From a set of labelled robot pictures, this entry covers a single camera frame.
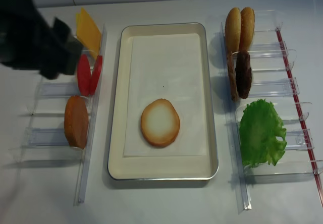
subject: white table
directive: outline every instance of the white table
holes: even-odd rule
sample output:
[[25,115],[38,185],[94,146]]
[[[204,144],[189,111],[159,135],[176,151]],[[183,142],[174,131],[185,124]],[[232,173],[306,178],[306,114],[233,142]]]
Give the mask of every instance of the white table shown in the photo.
[[[188,0],[155,3],[84,6],[100,28],[107,28],[107,47],[96,119],[95,136],[85,203],[73,207],[78,165],[56,168],[18,169],[8,148],[19,146],[28,124],[25,100],[39,80],[34,72],[1,67],[0,91],[0,223],[322,223],[314,179],[298,183],[258,184],[251,188],[252,210],[239,213],[232,187],[232,166],[222,100],[213,99],[220,168],[204,188],[150,188],[128,185],[117,188],[106,170],[110,97],[114,87],[118,41],[128,25],[199,22],[206,28],[207,43],[221,58],[214,35],[232,7],[278,10],[282,35],[289,48],[298,52],[293,69],[300,101],[313,103],[307,126],[315,143],[315,157],[323,159],[321,144],[321,51],[323,49],[323,0]],[[41,9],[51,23],[54,16],[75,31],[80,7]],[[224,82],[216,80],[217,68],[210,63],[215,91]]]

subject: tomato slice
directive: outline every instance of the tomato slice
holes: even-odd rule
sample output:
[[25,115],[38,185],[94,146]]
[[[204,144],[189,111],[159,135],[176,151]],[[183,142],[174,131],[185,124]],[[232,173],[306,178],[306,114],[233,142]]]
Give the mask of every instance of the tomato slice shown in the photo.
[[85,54],[80,56],[76,76],[80,93],[84,96],[88,96],[90,91],[91,69],[89,60]]
[[93,95],[95,93],[97,84],[99,82],[100,74],[102,71],[102,64],[103,64],[103,58],[102,56],[97,56],[94,68],[92,71],[91,81],[90,81],[90,95]]

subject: white tray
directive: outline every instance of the white tray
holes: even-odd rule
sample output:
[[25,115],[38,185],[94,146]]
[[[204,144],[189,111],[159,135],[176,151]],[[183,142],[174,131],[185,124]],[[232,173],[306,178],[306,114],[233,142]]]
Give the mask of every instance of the white tray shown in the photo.
[[[140,130],[159,98],[177,111],[174,143],[154,148]],[[129,26],[121,35],[108,171],[117,180],[208,180],[218,170],[205,29],[198,23]]]

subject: yellow cheese slice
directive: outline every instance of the yellow cheese slice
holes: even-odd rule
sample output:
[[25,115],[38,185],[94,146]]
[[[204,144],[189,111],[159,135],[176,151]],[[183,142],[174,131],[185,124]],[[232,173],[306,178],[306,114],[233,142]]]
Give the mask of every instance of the yellow cheese slice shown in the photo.
[[100,50],[101,33],[95,22],[83,8],[81,8],[80,14],[76,16],[76,37],[90,50],[91,56],[95,59]]

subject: green lettuce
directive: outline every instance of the green lettuce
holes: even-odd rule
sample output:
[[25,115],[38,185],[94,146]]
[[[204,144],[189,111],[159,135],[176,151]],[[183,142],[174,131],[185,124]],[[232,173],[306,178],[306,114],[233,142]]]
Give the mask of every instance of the green lettuce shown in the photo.
[[285,153],[283,121],[271,102],[263,99],[247,105],[240,122],[240,149],[244,166],[268,162],[274,166]]

